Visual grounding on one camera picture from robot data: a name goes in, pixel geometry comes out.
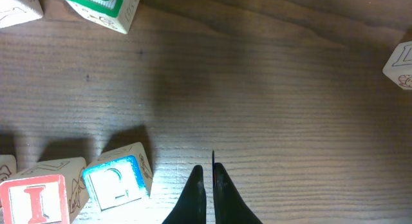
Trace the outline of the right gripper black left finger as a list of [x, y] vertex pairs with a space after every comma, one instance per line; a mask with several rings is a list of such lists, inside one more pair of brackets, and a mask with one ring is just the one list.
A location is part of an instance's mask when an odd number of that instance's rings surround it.
[[206, 208], [203, 168], [195, 165], [176, 205], [163, 224], [206, 224]]

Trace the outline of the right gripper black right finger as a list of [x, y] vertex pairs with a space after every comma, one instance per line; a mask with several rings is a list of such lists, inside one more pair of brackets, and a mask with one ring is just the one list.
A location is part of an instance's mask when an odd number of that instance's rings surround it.
[[216, 224], [262, 224], [243, 201], [222, 163], [212, 152], [212, 186]]

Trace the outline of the blue 2 block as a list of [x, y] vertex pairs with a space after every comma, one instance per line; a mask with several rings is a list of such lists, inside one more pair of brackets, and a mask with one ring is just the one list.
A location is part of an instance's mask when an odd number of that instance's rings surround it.
[[153, 184], [153, 172], [140, 142], [102, 153], [82, 177], [100, 212], [149, 199]]

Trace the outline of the red I block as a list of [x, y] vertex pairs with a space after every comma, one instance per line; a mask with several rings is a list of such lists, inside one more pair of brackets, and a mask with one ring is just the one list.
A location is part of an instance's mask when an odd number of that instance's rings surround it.
[[1, 183], [7, 224], [72, 223], [89, 200], [83, 157], [36, 163]]

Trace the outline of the red A block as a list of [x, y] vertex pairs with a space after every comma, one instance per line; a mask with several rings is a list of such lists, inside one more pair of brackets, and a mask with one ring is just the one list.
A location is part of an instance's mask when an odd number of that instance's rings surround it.
[[17, 162], [14, 155], [0, 155], [0, 181], [3, 182], [17, 172]]

